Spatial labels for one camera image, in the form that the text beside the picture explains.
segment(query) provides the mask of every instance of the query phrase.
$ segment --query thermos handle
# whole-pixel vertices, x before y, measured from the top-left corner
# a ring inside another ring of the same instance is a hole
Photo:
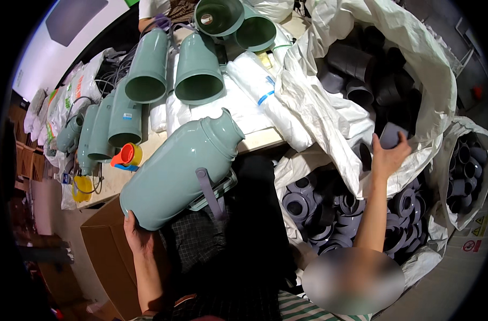
[[[203,195],[209,203],[209,207],[214,214],[214,217],[218,221],[223,221],[228,218],[226,207],[224,205],[224,197],[221,196],[219,200],[215,198],[214,190],[210,184],[209,173],[207,169],[200,167],[196,170],[196,177],[198,178],[199,185],[202,187]]]

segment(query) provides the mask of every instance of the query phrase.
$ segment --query person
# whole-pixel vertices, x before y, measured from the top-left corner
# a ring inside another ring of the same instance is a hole
[[[172,23],[187,22],[194,14],[194,7],[199,0],[140,0],[139,32],[142,32],[155,17],[164,15]]]
[[[401,132],[399,138],[399,145],[383,150],[373,134],[371,189],[354,247],[383,250],[387,180],[411,152]],[[132,211],[125,217],[123,227],[134,255],[143,313],[135,320],[333,319],[330,312],[285,291],[296,267],[292,267],[292,253],[288,253],[291,250],[274,189],[272,162],[256,156],[237,158],[232,168],[239,183],[225,194],[227,205],[233,203],[235,209],[228,214],[226,249],[211,259],[212,264],[202,273],[189,279],[188,290],[175,297],[174,303],[166,302],[166,287],[154,258],[156,236],[138,227]],[[253,231],[247,229],[251,215],[260,220],[253,224]],[[356,318],[366,320],[365,316]]]

